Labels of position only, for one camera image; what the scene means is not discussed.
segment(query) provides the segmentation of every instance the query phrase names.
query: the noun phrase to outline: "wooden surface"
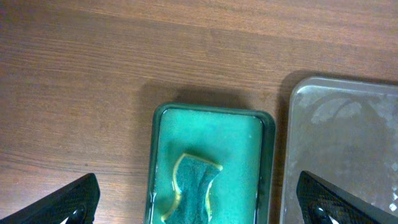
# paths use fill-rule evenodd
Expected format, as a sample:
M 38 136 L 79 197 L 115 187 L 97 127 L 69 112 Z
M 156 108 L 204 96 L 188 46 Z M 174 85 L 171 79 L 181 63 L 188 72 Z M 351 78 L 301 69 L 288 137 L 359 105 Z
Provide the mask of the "wooden surface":
M 0 217 L 88 172 L 95 223 L 141 223 L 165 101 L 268 111 L 278 223 L 289 93 L 311 75 L 398 82 L 392 0 L 0 3 Z

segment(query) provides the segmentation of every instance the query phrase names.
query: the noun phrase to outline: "silver baking tray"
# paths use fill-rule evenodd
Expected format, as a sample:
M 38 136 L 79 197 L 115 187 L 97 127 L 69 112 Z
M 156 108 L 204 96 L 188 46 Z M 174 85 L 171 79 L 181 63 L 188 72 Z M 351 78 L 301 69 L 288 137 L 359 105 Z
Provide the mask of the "silver baking tray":
M 302 170 L 398 216 L 398 87 L 301 81 L 290 97 L 280 223 L 304 223 L 295 193 Z

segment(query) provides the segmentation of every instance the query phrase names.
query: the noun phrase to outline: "green tray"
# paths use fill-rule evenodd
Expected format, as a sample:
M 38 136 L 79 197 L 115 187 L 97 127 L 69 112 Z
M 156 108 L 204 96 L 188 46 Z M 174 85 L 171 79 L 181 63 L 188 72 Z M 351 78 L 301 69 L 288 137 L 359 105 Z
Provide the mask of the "green tray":
M 275 142 L 275 122 L 271 115 L 262 111 L 239 110 L 231 108 L 217 108 L 212 106 L 188 105 L 182 103 L 165 103 L 160 105 L 154 113 L 152 123 L 152 144 L 150 151 L 150 165 L 147 187 L 147 200 L 144 223 L 152 223 L 154 205 L 155 205 L 155 178 L 157 170 L 157 156 L 159 148 L 159 133 L 162 117 L 167 110 L 171 109 L 186 110 L 184 113 L 196 113 L 196 111 L 212 112 L 218 114 L 235 114 L 257 118 L 261 124 L 261 146 L 259 155 L 259 173 L 257 181 L 257 190 L 255 198 L 255 212 L 253 220 L 255 223 L 268 223 L 269 220 L 269 204 L 271 196 L 271 175 L 272 163 L 274 158 L 274 142 Z

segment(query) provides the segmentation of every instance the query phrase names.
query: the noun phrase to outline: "wooden table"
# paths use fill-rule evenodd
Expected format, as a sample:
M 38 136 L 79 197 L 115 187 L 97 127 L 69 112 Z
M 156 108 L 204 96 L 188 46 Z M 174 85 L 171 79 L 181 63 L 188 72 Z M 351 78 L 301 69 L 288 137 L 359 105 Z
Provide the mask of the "wooden table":
M 0 217 L 94 172 L 95 223 L 141 223 L 152 114 L 181 101 L 273 115 L 278 223 L 293 86 L 312 75 L 398 83 L 391 0 L 0 7 Z

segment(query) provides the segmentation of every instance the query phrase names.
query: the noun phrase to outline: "tray rim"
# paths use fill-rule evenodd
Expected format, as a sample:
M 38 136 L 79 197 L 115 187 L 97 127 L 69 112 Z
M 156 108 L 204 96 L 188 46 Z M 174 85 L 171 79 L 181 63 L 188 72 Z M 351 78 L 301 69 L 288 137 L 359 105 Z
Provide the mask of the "tray rim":
M 271 192 L 272 192 L 272 175 L 274 173 L 274 158 L 275 158 L 275 137 L 276 137 L 276 125 L 273 117 L 264 111 L 256 111 L 256 110 L 244 110 L 244 109 L 236 109 L 236 108 L 222 108 L 215 106 L 206 106 L 206 105 L 196 105 L 196 104 L 187 104 L 187 103 L 176 103 L 176 102 L 166 102 L 159 105 L 153 115 L 152 120 L 152 137 L 151 137 L 151 145 L 150 145 L 150 162 L 149 162 L 149 170 L 148 170 L 148 180 L 147 180 L 147 195 L 146 195 L 146 207 L 144 212 L 144 220 L 143 223 L 150 224 L 152 221 L 151 210 L 153 209 L 153 199 L 151 192 L 153 192 L 154 184 L 155 184 L 155 165 L 157 160 L 157 150 L 159 144 L 159 127 L 160 121 L 162 119 L 162 115 L 165 111 L 169 109 L 183 109 L 183 110 L 197 110 L 197 111 L 208 111 L 214 113 L 228 113 L 228 114 L 237 114 L 237 115 L 246 115 L 246 116 L 255 116 L 260 119 L 262 123 L 262 140 L 261 140 L 261 155 L 260 155 L 260 168 L 259 168 L 259 180 L 257 184 L 259 185 L 261 179 L 265 179 L 267 190 L 265 191 L 265 197 L 263 200 L 267 200 L 267 203 L 261 209 L 258 207 L 259 205 L 259 187 L 257 188 L 257 202 L 256 202 L 256 222 L 255 223 L 269 223 L 269 217 L 271 211 L 269 210 L 271 206 Z M 259 213 L 267 210 L 267 215 L 262 216 L 262 220 L 259 220 L 257 217 Z
M 355 80 L 345 80 L 340 78 L 328 78 L 328 77 L 308 77 L 301 80 L 296 86 L 293 88 L 290 98 L 289 98 L 289 115 L 288 115 L 288 125 L 287 125 L 287 138 L 286 138 L 286 152 L 285 152 L 285 164 L 284 164 L 284 179 L 282 185 L 282 196 L 280 200 L 280 214 L 279 214 L 279 223 L 284 223 L 284 206 L 285 206 L 285 191 L 286 191 L 286 182 L 287 182 L 287 166 L 289 159 L 289 139 L 291 132 L 291 121 L 292 121 L 292 110 L 293 110 L 293 102 L 297 93 L 308 86 L 318 86 L 323 88 L 334 88 L 340 90 L 351 90 L 351 91 L 361 91 L 361 92 L 371 92 L 371 93 L 379 93 L 379 94 L 390 94 L 390 95 L 398 95 L 398 86 L 388 85 L 388 84 L 380 84 L 380 83 L 370 83 L 363 81 L 355 81 Z

